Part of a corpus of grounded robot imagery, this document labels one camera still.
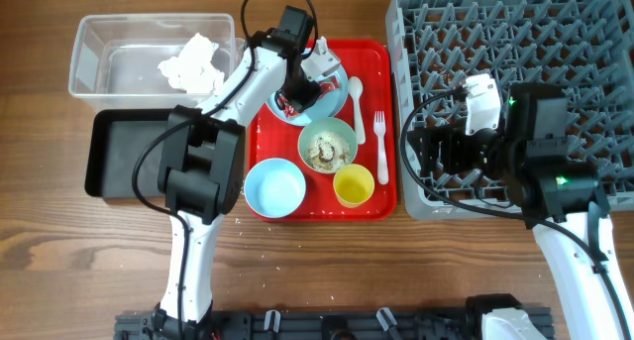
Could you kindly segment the red snack wrapper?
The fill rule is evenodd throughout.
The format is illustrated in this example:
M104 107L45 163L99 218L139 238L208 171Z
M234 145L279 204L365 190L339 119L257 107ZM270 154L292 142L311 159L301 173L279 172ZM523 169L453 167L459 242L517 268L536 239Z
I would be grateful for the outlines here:
M337 91L340 89L340 83L334 78L327 78L319 83L321 93L317 97L317 100L323 99L328 93ZM287 119L294 119L300 115L300 112L296 110L290 102L280 93L276 92L274 97L276 107L283 112L283 115Z

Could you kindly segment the light blue plate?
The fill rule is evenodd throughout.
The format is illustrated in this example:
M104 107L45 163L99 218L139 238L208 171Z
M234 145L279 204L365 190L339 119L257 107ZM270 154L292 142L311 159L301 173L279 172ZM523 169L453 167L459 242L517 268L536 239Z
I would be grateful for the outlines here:
M301 113L294 119L287 119L284 117L283 112L279 110L274 101L275 95L272 94L268 100L266 101L266 106L269 111L279 120L284 123L293 125L293 126L306 126L313 122L314 120L319 120L326 117L334 117L338 114L343 106L346 103L349 92L349 82L348 75L345 69L340 66L339 69L332 73L331 75L318 79L318 82L326 80L327 78L334 78L337 82L340 83L340 89L337 91L333 91L328 93L323 99L317 100L315 104Z

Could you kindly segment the white plastic spoon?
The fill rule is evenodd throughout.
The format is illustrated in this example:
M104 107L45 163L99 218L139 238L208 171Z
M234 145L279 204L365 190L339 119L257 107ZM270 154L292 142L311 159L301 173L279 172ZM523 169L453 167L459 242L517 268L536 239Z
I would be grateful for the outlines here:
M349 95L353 101L354 112L354 129L356 133L357 143L362 145L366 142L366 131L361 110L361 96L363 94L363 84L361 80L352 76L349 78Z

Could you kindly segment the green bowl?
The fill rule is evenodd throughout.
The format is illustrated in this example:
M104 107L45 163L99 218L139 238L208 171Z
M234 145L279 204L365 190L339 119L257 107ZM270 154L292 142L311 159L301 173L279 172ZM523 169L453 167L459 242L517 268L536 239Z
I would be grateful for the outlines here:
M328 118L323 118L323 119L319 119L319 120L315 120L313 122L311 122L310 124L308 124L307 126L305 126L298 138L298 143L297 143L297 147L298 147L298 152L300 155L300 159L312 170L314 170L313 168L311 168L307 162L306 162L306 149L308 147L308 143L310 141L310 139L315 136L316 134L319 134L321 132L334 132L336 134L341 135L349 144L350 144L350 148L351 148L351 162L350 164L355 160L357 153L358 153L358 149L359 149L359 145L357 143L357 138L356 138L356 133L353 130L353 128L346 123L345 121L338 119L338 118L334 118L334 117L328 117Z

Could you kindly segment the white plastic fork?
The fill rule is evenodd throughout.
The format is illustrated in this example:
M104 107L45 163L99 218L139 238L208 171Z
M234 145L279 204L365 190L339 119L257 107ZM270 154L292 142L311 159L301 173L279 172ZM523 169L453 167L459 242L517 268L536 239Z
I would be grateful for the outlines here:
M376 111L373 119L373 131L377 138L377 179L380 184L388 184L389 173L384 137L386 133L383 111Z

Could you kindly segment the rice and food scraps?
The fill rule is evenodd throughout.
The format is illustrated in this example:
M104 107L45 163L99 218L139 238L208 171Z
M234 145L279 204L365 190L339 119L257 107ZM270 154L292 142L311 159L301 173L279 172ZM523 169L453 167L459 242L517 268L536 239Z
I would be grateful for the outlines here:
M316 134L306 149L307 164L321 173L334 173L351 160L350 144L334 132Z

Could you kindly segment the yellow cup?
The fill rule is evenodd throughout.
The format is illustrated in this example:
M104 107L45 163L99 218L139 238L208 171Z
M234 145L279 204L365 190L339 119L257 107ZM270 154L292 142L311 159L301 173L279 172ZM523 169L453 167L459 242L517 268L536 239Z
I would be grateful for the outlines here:
M345 207L356 208L367 202L374 192L374 178L364 166L350 164L334 175L333 187L338 201Z

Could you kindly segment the light blue bowl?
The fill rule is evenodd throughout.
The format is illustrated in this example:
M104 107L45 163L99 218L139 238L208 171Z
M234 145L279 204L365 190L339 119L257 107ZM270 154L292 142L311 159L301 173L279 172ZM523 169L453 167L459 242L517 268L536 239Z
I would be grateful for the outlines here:
M245 178L244 195L250 208L264 218L283 218L303 202L306 179L293 162L271 158L253 166Z

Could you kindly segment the white napkin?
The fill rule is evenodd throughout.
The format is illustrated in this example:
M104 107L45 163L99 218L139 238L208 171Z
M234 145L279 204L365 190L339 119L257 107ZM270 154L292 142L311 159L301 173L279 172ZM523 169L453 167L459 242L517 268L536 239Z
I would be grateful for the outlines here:
M170 87L188 94L217 94L224 85L225 73L212 64L219 44L196 33L177 57L158 64Z

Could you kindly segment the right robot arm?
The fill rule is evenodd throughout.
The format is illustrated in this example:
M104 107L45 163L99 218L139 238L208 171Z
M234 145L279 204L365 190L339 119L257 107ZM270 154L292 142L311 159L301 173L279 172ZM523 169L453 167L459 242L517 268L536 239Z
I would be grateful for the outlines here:
M455 125L415 127L408 115L399 149L422 171L440 160L447 173L479 170L502 180L516 219L531 230L574 339L630 339L633 305L614 251L610 205L596 168L568 157L568 99L559 85L521 82L500 101L497 87L472 78L427 101L459 98L468 115Z

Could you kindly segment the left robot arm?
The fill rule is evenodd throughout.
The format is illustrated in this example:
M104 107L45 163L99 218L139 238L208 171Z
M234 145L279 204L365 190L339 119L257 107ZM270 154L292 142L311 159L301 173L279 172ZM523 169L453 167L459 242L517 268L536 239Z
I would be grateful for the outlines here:
M220 91L194 108L177 105L159 136L141 152L131 184L145 159L161 146L160 212L170 218L168 284L144 333L152 339L208 339L213 330L213 255L224 217L243 182L246 129L264 103L280 93L298 111L312 107L321 87L302 63L319 39L314 7L285 7L277 27L246 33L240 65Z

